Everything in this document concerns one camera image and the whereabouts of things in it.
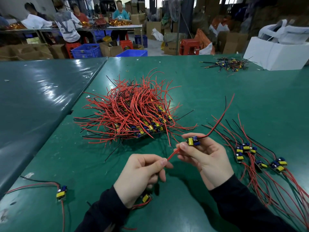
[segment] red plastic stool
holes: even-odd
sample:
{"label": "red plastic stool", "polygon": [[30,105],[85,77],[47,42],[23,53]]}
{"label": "red plastic stool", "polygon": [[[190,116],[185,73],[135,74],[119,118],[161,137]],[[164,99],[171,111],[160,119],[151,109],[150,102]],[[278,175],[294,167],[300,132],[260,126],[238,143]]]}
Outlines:
{"label": "red plastic stool", "polygon": [[121,40],[120,46],[123,50],[125,50],[125,47],[129,47],[130,49],[133,49],[133,44],[130,40]]}
{"label": "red plastic stool", "polygon": [[80,43],[66,43],[66,50],[68,51],[70,58],[74,58],[73,54],[71,53],[71,50],[77,48],[80,45],[82,45],[82,44],[80,44]]}
{"label": "red plastic stool", "polygon": [[179,55],[198,55],[200,42],[195,39],[183,39],[180,43]]}

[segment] right hand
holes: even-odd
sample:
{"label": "right hand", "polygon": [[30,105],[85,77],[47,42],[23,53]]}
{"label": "right hand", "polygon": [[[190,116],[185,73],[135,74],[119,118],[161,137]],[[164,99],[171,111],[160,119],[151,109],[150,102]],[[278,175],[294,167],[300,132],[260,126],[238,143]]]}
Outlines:
{"label": "right hand", "polygon": [[[200,133],[187,133],[182,137],[205,136]],[[199,139],[199,146],[189,146],[186,142],[176,145],[180,148],[178,158],[197,167],[208,190],[225,183],[234,171],[227,157],[225,148],[210,137]]]}

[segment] person in white shirt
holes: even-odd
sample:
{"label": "person in white shirt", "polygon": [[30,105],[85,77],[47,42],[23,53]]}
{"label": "person in white shirt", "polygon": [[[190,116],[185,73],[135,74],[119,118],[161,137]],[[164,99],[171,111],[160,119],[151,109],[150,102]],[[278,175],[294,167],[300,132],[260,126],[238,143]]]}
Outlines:
{"label": "person in white shirt", "polygon": [[63,0],[54,0],[54,7],[58,12],[54,15],[55,22],[60,29],[63,39],[68,43],[80,43],[80,35],[76,28],[81,28],[82,23],[76,16],[64,8]]}

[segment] teal shirt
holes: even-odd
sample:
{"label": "teal shirt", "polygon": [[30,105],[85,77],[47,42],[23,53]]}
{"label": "teal shirt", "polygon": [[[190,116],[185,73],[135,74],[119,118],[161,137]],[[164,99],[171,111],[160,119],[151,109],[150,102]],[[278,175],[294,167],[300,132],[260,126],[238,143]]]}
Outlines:
{"label": "teal shirt", "polygon": [[113,19],[130,19],[128,13],[125,10],[122,10],[122,13],[120,14],[120,12],[118,10],[116,10],[113,13]]}

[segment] white box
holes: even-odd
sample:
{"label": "white box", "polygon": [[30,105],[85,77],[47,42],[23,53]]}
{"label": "white box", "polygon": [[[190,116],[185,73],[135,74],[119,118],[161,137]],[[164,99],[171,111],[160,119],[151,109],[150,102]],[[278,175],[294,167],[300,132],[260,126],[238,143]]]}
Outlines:
{"label": "white box", "polygon": [[298,70],[309,59],[309,43],[283,45],[252,37],[243,58],[270,71]]}

